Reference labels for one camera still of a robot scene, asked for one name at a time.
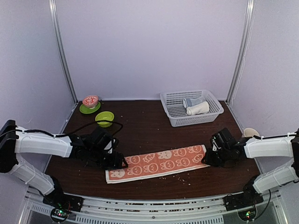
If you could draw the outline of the orange patterned towel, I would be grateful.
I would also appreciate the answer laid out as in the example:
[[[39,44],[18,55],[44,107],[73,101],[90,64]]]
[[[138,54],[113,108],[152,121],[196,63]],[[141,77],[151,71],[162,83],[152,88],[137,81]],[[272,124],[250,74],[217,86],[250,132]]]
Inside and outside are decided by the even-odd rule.
[[[206,168],[201,160],[206,153],[204,145],[133,155],[125,158],[127,168],[106,171],[106,182],[116,184],[173,175]]]

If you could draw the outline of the white towel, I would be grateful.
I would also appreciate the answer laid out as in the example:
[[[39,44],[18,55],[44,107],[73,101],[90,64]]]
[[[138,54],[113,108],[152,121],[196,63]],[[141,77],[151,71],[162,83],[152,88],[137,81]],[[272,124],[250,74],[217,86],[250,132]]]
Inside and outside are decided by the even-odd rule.
[[[208,113],[209,112],[209,104],[207,101],[200,103],[198,105],[187,107],[186,113],[189,116],[196,115],[196,114],[202,114],[202,113]]]

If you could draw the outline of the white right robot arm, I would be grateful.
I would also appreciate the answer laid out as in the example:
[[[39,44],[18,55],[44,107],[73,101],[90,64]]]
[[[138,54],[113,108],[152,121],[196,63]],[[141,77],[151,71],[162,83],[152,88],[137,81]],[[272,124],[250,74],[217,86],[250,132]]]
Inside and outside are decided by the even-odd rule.
[[[251,205],[262,193],[299,180],[299,132],[271,137],[253,135],[236,140],[227,128],[210,139],[211,146],[205,152],[202,163],[224,167],[241,159],[278,161],[272,170],[254,176],[243,187],[240,203]]]

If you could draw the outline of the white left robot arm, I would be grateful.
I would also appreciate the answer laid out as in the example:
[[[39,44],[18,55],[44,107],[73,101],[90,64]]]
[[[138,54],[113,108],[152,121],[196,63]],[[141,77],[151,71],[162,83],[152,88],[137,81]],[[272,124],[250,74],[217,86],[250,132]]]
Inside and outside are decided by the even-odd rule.
[[[124,155],[116,151],[119,141],[98,126],[90,134],[75,131],[52,134],[39,129],[25,129],[15,120],[7,120],[0,129],[0,171],[14,175],[37,189],[46,201],[63,207],[68,202],[59,181],[29,163],[25,154],[43,154],[90,161],[105,170],[128,167]]]

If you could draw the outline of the green bowl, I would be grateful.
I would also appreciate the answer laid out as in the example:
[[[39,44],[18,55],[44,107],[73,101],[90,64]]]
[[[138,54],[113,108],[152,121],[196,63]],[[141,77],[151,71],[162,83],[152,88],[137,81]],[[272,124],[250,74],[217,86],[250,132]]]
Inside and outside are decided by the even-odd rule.
[[[103,111],[96,115],[95,121],[97,121],[97,124],[102,127],[110,127],[114,120],[114,114],[110,111]]]

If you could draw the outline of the green plate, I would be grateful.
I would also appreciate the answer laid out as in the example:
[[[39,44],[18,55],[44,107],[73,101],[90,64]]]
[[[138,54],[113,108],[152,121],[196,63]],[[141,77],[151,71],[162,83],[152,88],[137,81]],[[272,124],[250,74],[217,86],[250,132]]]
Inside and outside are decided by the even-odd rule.
[[[98,102],[97,105],[93,108],[86,107],[85,105],[82,104],[79,108],[79,111],[82,114],[92,114],[92,113],[98,111],[100,109],[100,107],[101,107],[100,102]]]

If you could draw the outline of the rolled grey towel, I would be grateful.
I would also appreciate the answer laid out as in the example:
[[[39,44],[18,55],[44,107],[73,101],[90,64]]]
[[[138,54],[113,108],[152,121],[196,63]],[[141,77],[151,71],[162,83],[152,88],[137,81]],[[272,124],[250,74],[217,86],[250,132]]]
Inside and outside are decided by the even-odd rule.
[[[203,103],[206,101],[205,97],[199,97],[199,98],[184,98],[183,99],[183,107],[187,108],[187,107],[192,107],[195,105],[198,105],[200,103]]]

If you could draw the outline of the red patterned bowl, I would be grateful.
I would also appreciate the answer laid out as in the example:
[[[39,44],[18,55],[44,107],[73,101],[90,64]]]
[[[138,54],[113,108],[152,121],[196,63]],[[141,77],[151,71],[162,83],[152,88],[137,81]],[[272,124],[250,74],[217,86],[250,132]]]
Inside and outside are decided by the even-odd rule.
[[[89,108],[93,108],[97,105],[99,101],[99,97],[96,96],[96,95],[90,95],[90,96],[87,96],[83,99],[82,103],[83,105],[85,105],[86,107],[89,107]]]

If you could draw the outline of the white plastic basket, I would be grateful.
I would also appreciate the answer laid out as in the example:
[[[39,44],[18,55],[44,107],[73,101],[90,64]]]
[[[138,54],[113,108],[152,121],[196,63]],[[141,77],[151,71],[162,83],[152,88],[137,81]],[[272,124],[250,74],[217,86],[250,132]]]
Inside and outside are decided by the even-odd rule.
[[[213,122],[224,112],[208,90],[161,93],[160,100],[172,127]]]

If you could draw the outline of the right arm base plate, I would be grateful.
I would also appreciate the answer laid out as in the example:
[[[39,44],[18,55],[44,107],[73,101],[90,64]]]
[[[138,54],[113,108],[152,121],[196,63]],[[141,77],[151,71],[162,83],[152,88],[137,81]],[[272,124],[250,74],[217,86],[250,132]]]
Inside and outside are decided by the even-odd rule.
[[[244,193],[239,193],[235,195],[229,194],[223,198],[223,201],[226,211],[231,211],[262,203],[263,197],[261,195],[257,195],[253,199],[246,199]]]

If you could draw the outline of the aluminium front rail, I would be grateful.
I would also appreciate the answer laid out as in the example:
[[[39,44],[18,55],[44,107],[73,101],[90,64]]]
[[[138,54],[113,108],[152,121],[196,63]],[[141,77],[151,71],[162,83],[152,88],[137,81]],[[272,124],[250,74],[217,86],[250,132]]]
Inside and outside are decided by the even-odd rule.
[[[288,224],[278,190],[263,194],[263,202],[226,211],[225,195],[177,200],[121,200],[83,196],[80,212],[63,224]]]

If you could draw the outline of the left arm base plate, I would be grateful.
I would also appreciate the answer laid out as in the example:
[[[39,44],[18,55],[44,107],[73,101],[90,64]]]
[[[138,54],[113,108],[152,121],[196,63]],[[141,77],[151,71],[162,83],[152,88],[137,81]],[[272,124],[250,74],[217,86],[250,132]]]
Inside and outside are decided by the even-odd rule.
[[[79,196],[64,195],[62,198],[51,199],[48,196],[43,196],[43,203],[50,205],[54,208],[65,210],[65,211],[75,211],[80,212],[83,205],[83,198]]]

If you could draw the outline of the right aluminium post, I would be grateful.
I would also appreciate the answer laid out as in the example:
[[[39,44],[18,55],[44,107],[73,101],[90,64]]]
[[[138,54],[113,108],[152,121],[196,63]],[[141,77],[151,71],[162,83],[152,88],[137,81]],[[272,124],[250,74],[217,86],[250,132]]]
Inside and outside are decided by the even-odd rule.
[[[229,88],[229,92],[228,92],[228,96],[227,96],[227,100],[226,100],[226,103],[229,106],[233,105],[233,100],[235,98],[237,88],[239,85],[239,81],[241,79],[242,70],[243,70],[243,66],[245,63],[245,54],[246,54],[246,50],[247,50],[247,47],[249,44],[250,33],[252,30],[251,27],[252,27],[253,15],[254,15],[254,7],[255,7],[255,1],[248,0],[246,14],[245,14],[245,20],[244,20],[244,25],[243,25],[242,38],[241,38],[241,43],[240,43],[240,47],[239,47],[239,53],[238,53],[237,61],[235,64],[235,69],[234,69],[234,73],[233,73],[231,86]]]

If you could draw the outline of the aluminium post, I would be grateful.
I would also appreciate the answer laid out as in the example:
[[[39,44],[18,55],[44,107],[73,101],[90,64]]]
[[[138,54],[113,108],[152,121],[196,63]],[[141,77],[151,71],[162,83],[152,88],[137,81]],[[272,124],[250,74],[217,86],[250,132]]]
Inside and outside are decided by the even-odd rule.
[[[53,27],[54,27],[54,32],[56,36],[56,42],[57,42],[57,47],[58,47],[58,52],[59,52],[59,58],[61,61],[62,69],[63,69],[63,74],[66,79],[67,87],[70,91],[71,98],[74,102],[74,104],[78,103],[78,98],[75,93],[74,85],[71,79],[67,59],[66,59],[66,54],[63,46],[63,40],[62,40],[62,35],[61,35],[61,30],[59,26],[59,19],[58,19],[58,13],[57,13],[57,1],[56,0],[49,0],[49,7],[50,7],[50,14],[53,22]]]
[[[229,106],[233,105],[233,100],[235,98],[237,88],[239,85],[239,81],[241,79],[242,70],[243,70],[243,66],[245,63],[245,54],[246,54],[246,50],[247,50],[247,47],[249,44],[250,33],[252,30],[251,27],[252,27],[253,15],[254,15],[254,7],[255,7],[255,1],[248,0],[246,14],[245,14],[245,20],[244,20],[244,25],[243,25],[242,38],[241,38],[241,43],[240,43],[240,47],[239,47],[239,53],[238,53],[237,61],[235,64],[235,69],[234,69],[234,73],[233,73],[231,86],[229,88],[229,92],[228,92],[228,96],[227,96],[227,100],[226,100],[226,103]]]

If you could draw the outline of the left aluminium post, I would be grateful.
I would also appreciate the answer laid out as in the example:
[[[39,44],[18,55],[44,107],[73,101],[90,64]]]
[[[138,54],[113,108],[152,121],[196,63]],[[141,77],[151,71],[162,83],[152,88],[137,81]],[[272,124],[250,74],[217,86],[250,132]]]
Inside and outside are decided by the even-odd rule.
[[[62,69],[63,69],[63,74],[66,79],[67,87],[70,91],[71,98],[74,102],[74,104],[78,103],[78,98],[75,93],[74,85],[71,79],[67,59],[66,59],[66,54],[63,46],[63,40],[62,40],[62,35],[61,35],[61,30],[59,26],[59,19],[58,19],[58,13],[57,13],[57,1],[56,0],[49,0],[49,7],[50,7],[50,14],[53,22],[53,27],[54,27],[54,32],[56,36],[56,42],[57,42],[57,47],[58,47],[58,52],[59,52],[59,58],[61,61]]]

